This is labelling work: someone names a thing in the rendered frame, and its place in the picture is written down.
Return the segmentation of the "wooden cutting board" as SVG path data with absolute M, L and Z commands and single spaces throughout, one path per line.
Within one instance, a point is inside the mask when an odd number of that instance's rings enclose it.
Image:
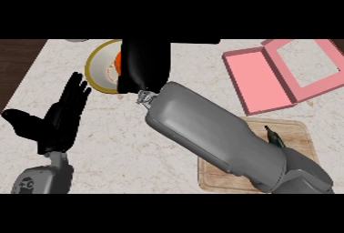
M 281 136 L 286 147 L 297 150 L 319 163 L 307 126 L 301 121 L 242 117 L 254 134 L 267 140 L 269 127 Z M 198 158 L 198 182 L 204 191 L 214 193 L 260 194 L 245 177 L 226 174 L 204 159 Z

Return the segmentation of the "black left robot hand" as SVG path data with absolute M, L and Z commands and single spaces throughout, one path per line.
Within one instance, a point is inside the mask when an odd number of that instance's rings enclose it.
M 10 123 L 19 137 L 37 142 L 37 153 L 66 152 L 75 141 L 83 110 L 92 88 L 83 81 L 83 74 L 74 72 L 59 101 L 43 118 L 30 115 L 19 109 L 6 109 L 3 119 Z

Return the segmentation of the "pink cardboard box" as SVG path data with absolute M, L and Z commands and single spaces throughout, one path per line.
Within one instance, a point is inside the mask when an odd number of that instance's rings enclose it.
M 310 85 L 300 86 L 276 52 L 291 41 L 291 39 L 267 39 L 260 47 L 232 50 L 221 55 L 248 116 L 292 107 L 344 87 L 344 53 L 331 39 L 314 39 L 314 42 L 338 71 Z

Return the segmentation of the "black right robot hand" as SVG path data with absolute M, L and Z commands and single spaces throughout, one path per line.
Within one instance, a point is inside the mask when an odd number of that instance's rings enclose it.
M 171 72 L 171 44 L 216 45 L 219 38 L 205 39 L 128 39 L 121 44 L 120 94 L 151 91 L 159 93 Z

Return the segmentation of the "dark green squash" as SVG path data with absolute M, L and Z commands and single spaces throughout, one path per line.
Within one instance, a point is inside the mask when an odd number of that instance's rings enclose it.
M 278 147 L 285 147 L 283 141 L 278 135 L 278 133 L 270 129 L 270 127 L 264 127 L 267 131 L 267 139 L 272 144 Z

